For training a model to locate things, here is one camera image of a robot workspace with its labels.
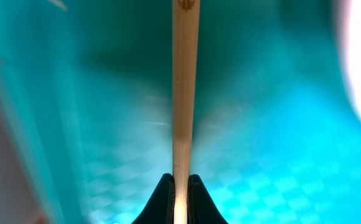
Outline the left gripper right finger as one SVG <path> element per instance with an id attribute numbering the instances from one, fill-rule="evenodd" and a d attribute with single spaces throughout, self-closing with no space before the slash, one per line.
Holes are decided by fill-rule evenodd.
<path id="1" fill-rule="evenodd" d="M 188 179 L 187 189 L 188 224 L 228 224 L 213 202 L 199 175 Z"/>

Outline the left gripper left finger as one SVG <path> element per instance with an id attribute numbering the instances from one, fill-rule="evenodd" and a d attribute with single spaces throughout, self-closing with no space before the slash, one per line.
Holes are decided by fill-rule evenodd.
<path id="1" fill-rule="evenodd" d="M 173 224 L 175 183 L 171 174 L 165 173 L 156 185 L 147 204 L 132 224 Z"/>

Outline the wooden chopstick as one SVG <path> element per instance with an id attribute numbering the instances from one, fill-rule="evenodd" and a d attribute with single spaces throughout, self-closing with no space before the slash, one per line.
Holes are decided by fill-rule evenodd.
<path id="1" fill-rule="evenodd" d="M 172 2 L 172 174 L 174 224 L 187 223 L 200 0 Z"/>

